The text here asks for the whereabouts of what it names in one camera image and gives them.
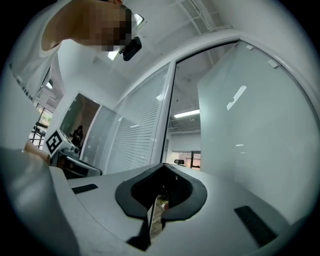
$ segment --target white t-shirt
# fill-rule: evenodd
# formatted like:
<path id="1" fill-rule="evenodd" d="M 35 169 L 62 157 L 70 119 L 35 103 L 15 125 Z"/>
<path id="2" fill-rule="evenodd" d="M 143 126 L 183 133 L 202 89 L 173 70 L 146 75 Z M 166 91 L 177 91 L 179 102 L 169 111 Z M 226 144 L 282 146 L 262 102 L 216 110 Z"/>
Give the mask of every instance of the white t-shirt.
<path id="1" fill-rule="evenodd" d="M 31 101 L 37 97 L 42 84 L 48 83 L 51 64 L 57 55 L 60 44 L 42 50 L 42 37 L 48 22 L 72 0 L 57 0 L 39 12 L 26 26 L 8 58 L 13 77 Z"/>

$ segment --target black device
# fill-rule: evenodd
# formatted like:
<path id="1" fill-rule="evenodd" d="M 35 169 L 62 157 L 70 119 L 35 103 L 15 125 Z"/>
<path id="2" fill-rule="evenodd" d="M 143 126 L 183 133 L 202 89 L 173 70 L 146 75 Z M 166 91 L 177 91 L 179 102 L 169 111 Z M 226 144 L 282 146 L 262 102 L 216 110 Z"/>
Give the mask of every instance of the black device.
<path id="1" fill-rule="evenodd" d="M 126 46 L 123 46 L 120 49 L 119 54 L 122 55 L 123 60 L 125 62 L 128 62 L 132 59 L 133 56 L 136 55 L 137 52 L 140 51 L 141 48 L 141 40 L 138 36 L 135 36 L 130 40 L 130 42 Z"/>

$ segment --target ceiling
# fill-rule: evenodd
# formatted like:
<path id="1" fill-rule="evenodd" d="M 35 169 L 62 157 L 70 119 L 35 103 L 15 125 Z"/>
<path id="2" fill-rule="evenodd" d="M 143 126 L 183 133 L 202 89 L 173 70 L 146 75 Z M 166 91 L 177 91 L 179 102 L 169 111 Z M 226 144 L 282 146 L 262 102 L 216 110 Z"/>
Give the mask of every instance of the ceiling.
<path id="1" fill-rule="evenodd" d="M 174 115 L 198 110 L 198 82 L 235 44 L 216 47 L 194 55 L 176 65 L 169 132 L 198 132 L 200 114 L 175 118 Z"/>
<path id="2" fill-rule="evenodd" d="M 137 29 L 142 49 L 128 62 L 120 55 L 111 60 L 108 52 L 96 56 L 108 72 L 120 71 L 131 82 L 188 40 L 230 27 L 223 23 L 213 0 L 123 0 L 123 4 L 144 18 Z"/>

